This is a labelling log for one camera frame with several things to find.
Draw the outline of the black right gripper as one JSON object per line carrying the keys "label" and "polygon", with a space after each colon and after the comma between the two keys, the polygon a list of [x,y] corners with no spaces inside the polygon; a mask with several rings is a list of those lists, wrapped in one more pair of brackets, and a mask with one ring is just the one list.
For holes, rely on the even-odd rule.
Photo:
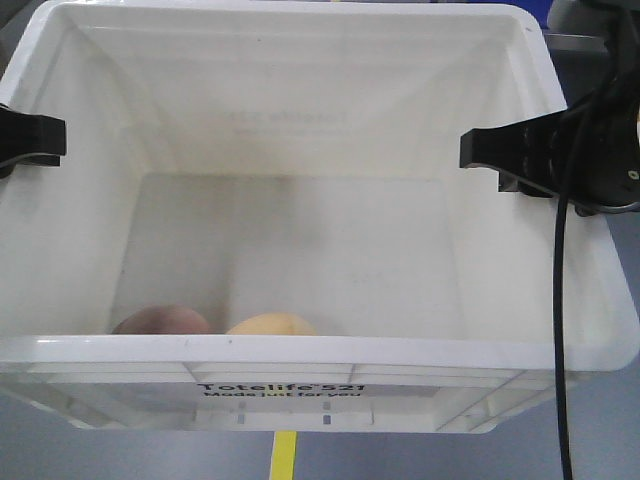
{"label": "black right gripper", "polygon": [[[639,210],[639,3],[578,1],[576,26],[600,36],[610,70],[596,91],[575,105],[592,111],[582,158],[574,174],[572,202],[578,215]],[[497,173],[497,191],[534,198],[560,194],[554,167],[564,113],[555,112],[493,128],[473,128],[459,143],[459,167]]]}

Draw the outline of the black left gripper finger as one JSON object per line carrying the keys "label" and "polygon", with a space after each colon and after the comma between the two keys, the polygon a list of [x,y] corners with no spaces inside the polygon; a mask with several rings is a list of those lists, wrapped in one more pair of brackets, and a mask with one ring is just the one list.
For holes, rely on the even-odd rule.
{"label": "black left gripper finger", "polygon": [[1,105],[1,178],[18,165],[59,167],[66,155],[66,122]]}

